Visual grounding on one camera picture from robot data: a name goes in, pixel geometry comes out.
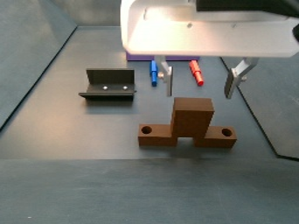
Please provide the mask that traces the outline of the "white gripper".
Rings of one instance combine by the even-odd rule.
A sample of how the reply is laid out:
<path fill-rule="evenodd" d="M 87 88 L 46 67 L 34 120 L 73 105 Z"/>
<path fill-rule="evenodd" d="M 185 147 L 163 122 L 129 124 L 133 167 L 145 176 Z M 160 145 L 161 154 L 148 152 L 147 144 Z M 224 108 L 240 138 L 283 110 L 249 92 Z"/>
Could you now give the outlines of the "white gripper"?
<path fill-rule="evenodd" d="M 259 57 L 299 53 L 299 0 L 121 0 L 120 28 L 125 50 L 155 55 L 168 96 L 173 68 L 164 55 L 228 56 L 229 99 Z"/>

